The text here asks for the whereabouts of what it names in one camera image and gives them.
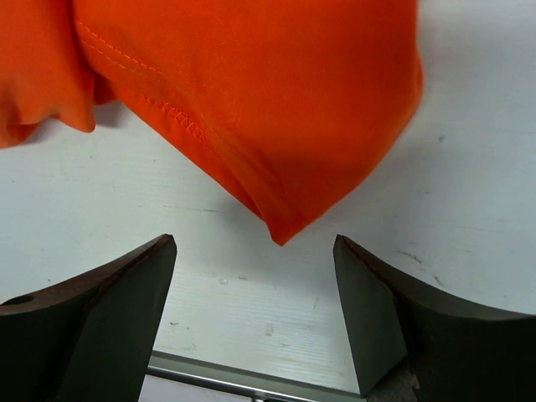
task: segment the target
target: white table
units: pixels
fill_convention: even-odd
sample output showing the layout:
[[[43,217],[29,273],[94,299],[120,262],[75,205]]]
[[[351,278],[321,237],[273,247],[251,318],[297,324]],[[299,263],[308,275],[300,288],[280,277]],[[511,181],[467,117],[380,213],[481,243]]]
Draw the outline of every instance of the white table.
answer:
[[[156,349],[358,389],[336,233],[434,286],[536,313],[536,2],[422,0],[425,98],[369,179],[289,245],[133,115],[0,151],[0,299],[161,233],[178,263]]]
[[[139,402],[251,402],[251,398],[146,375]]]

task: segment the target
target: dark metal jaw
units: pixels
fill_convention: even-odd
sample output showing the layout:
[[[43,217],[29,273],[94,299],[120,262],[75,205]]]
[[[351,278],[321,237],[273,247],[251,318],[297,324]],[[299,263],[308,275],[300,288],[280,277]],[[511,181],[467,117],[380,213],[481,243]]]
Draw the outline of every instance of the dark metal jaw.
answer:
[[[486,307],[436,289],[342,236],[335,242],[334,256],[353,361],[367,400],[534,399],[536,317]],[[372,300],[374,291],[382,295],[383,303],[390,299],[391,308],[378,311],[374,304],[356,302]],[[381,319],[369,320],[372,326],[362,325],[362,317],[375,312],[382,314]],[[374,345],[367,338],[388,327],[391,332],[381,337],[391,342],[374,341]],[[397,343],[400,334],[407,348],[404,361],[384,376],[376,370],[371,378],[367,368],[374,362],[385,361],[387,356],[394,363],[403,352]],[[363,348],[371,348],[372,355],[363,358]]]
[[[137,401],[177,254],[173,237],[0,306],[0,400]]]

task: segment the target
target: seam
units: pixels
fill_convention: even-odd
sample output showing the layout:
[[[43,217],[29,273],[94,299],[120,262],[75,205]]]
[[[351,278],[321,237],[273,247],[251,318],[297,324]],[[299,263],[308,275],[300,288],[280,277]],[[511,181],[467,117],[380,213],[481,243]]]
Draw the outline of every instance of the seam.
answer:
[[[80,25],[83,29],[85,29],[89,34],[91,34],[92,36],[94,36],[95,38],[97,38],[100,42],[102,42],[107,48],[113,50],[114,52],[118,53],[119,55],[123,56],[124,58],[126,59],[129,59],[130,61],[136,63],[136,64],[139,64],[141,67],[143,68],[146,68],[150,71],[153,71],[157,74],[159,74],[160,76],[162,76],[166,81],[170,81],[170,79],[160,70],[157,70],[155,69],[154,67],[151,67],[150,65],[148,64],[145,64],[145,63],[142,63],[141,61],[138,61],[136,59],[133,59],[131,56],[129,56],[128,54],[124,54],[123,52],[121,52],[119,49],[116,49],[114,46],[112,46],[111,44],[108,44],[101,36],[99,36],[97,33],[93,32],[87,25],[85,25],[83,22],[81,22],[80,20],[77,20],[76,23],[78,25]],[[94,51],[98,52],[99,54],[102,54],[104,57],[106,57],[110,62],[112,62],[113,64],[116,64],[118,66],[120,66],[121,68],[125,69],[125,70],[129,70],[135,74],[139,74],[139,75],[143,75],[147,78],[151,78],[149,75],[145,74],[145,73],[142,73],[141,71],[138,71],[138,70],[133,70],[131,68],[128,68],[126,67],[125,65],[123,64],[120,64],[120,63],[117,63],[115,60],[113,60],[112,58],[110,58],[108,55],[104,54],[101,50],[99,50],[98,48],[96,48],[95,46],[92,46],[91,44],[88,44],[87,42],[85,42],[83,39],[80,39],[80,42],[82,44],[85,44],[86,46],[89,46],[90,48],[92,48]],[[154,105],[155,107],[159,108],[163,113],[165,113],[166,115],[172,117],[175,121],[177,121],[178,123],[181,124],[182,127],[184,127],[186,130],[188,130],[190,133],[192,133],[205,147],[206,149],[210,150],[218,159],[221,160],[221,157],[216,153],[216,151],[209,145],[209,142],[207,142],[207,137],[206,137],[206,134],[205,132],[203,131],[203,129],[201,129],[201,127],[199,127],[199,125],[193,121],[193,119],[191,119],[186,113],[184,113],[183,111],[180,111],[176,106],[173,106],[171,105],[170,103],[163,103],[159,100],[153,100],[145,95],[143,95],[143,98],[149,103],[149,104],[152,104]],[[300,218],[303,219],[303,215],[300,213],[300,211],[298,211],[298,209],[294,206],[293,203],[291,203],[289,201],[289,198],[285,195],[285,191],[283,190],[283,187],[281,186],[280,183],[277,183],[275,182],[273,179],[269,178],[268,176],[266,176],[257,166],[255,166],[253,163],[251,163],[241,152],[239,152],[236,148],[234,148],[232,145],[230,145],[225,139],[223,139],[223,137],[218,134],[218,132],[216,130],[214,130],[211,126],[209,126],[209,129],[210,131],[227,147],[229,148],[234,154],[236,154],[238,157],[240,157],[240,159],[242,159],[248,166],[250,166],[251,169],[253,169],[256,174],[258,174],[261,178],[263,178],[266,182],[268,183],[273,183],[277,186],[277,189],[279,190],[279,194],[282,198],[282,200],[286,203],[286,205],[297,215],[299,216]]]
[[[143,99],[160,109],[163,113],[179,123],[183,128],[191,132],[201,143],[203,143],[204,146],[206,146],[216,157],[218,157],[218,159],[220,159],[219,155],[214,152],[214,149],[212,149],[212,147],[207,143],[206,134],[204,133],[203,129],[186,113],[180,111],[176,106],[173,106],[170,103],[154,100],[145,95],[143,95]]]
[[[95,52],[97,52],[98,54],[102,54],[104,57],[106,57],[110,62],[112,62],[113,64],[117,64],[118,66],[120,66],[122,69],[125,69],[125,70],[129,70],[131,71],[132,73],[136,73],[136,74],[139,74],[139,75],[143,75],[144,77],[147,77],[147,78],[151,78],[149,77],[147,74],[145,73],[142,73],[141,71],[137,71],[137,70],[133,70],[131,68],[128,68],[126,67],[125,65],[123,64],[120,64],[120,63],[117,63],[115,60],[113,60],[111,57],[109,57],[108,55],[106,55],[104,52],[98,50],[98,48],[96,48],[95,46],[91,45],[91,44],[88,44],[87,42],[85,42],[83,39],[80,39],[80,42],[82,44],[84,44],[85,46],[87,46],[88,48],[91,48],[93,49]]]
[[[85,25],[84,23],[82,23],[80,20],[77,20],[76,21],[77,24],[79,24],[82,28],[84,28],[87,32],[89,32],[91,35],[93,35],[94,37],[96,37],[99,41],[101,41],[106,47],[112,49],[114,52],[120,54],[121,56],[125,57],[126,59],[129,59],[130,61],[136,63],[136,64],[139,64],[141,67],[145,67],[146,69],[149,69],[151,71],[154,71],[155,73],[161,75],[162,77],[166,78],[166,75],[160,71],[160,70],[157,70],[155,69],[154,67],[151,67],[150,65],[148,64],[145,64],[145,63],[142,63],[141,61],[138,61],[134,58],[132,58],[131,56],[129,56],[128,54],[124,54],[123,52],[121,52],[119,49],[116,49],[115,47],[113,47],[111,44],[109,44],[108,42],[106,42],[103,38],[101,38],[99,35],[97,35],[95,32],[93,32],[90,27],[88,27],[87,25]]]

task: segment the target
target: screw hole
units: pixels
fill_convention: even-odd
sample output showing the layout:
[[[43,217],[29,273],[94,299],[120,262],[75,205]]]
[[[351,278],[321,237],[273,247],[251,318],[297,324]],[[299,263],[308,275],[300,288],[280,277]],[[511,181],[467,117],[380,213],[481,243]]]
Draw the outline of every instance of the screw hole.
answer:
[[[30,295],[24,295],[19,297],[14,297],[13,299],[10,299],[4,303],[2,303],[3,306],[14,306],[17,304],[24,304],[32,301],[34,299],[33,296]]]

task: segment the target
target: garment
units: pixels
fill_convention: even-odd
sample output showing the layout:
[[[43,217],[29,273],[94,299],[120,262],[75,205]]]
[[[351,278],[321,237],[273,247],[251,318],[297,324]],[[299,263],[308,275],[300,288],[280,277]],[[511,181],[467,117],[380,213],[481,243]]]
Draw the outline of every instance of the garment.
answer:
[[[286,243],[359,185],[422,91],[417,0],[5,0],[0,146],[124,102]]]

